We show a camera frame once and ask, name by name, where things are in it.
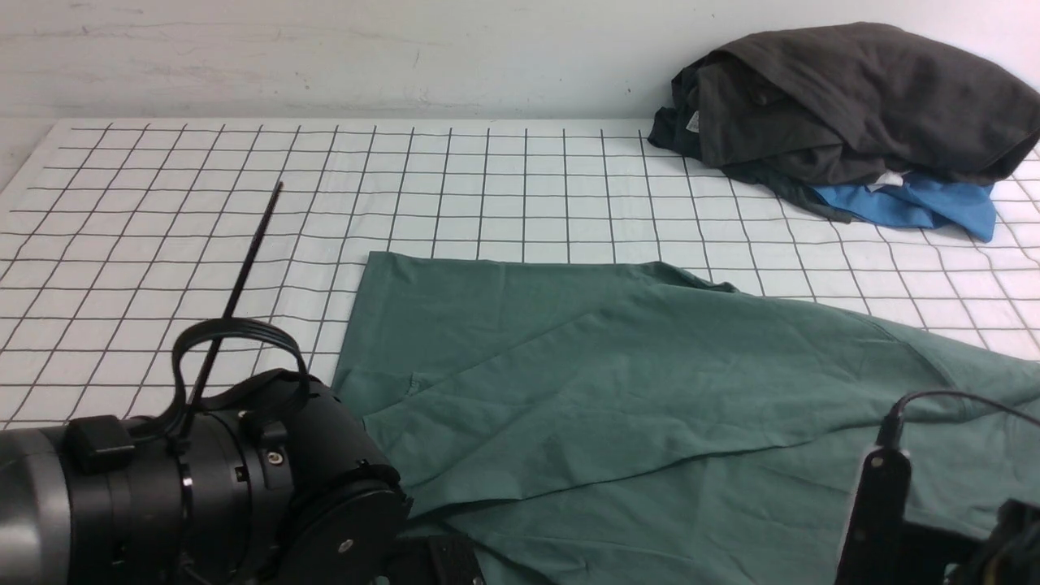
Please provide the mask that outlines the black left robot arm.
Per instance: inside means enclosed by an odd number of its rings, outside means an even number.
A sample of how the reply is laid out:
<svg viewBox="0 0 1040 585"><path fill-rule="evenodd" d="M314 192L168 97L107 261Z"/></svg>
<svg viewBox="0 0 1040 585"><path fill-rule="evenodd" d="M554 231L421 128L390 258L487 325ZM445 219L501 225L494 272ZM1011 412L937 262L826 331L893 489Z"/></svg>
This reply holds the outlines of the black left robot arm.
<svg viewBox="0 0 1040 585"><path fill-rule="evenodd" d="M401 478L322 381L265 428L246 415L289 399L294 371L253 375L204 400L184 452L158 438L86 455L93 416L2 433L4 584L364 584L408 518Z"/></svg>

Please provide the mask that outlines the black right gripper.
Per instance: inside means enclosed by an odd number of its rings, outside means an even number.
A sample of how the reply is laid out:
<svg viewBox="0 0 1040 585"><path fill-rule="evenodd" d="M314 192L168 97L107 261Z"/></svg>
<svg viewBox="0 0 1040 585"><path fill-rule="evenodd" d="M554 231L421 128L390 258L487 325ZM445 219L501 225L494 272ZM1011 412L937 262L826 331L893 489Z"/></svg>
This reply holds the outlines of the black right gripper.
<svg viewBox="0 0 1040 585"><path fill-rule="evenodd" d="M1038 584L1039 508L1007 500L998 523L972 558L958 565L948 584Z"/></svg>

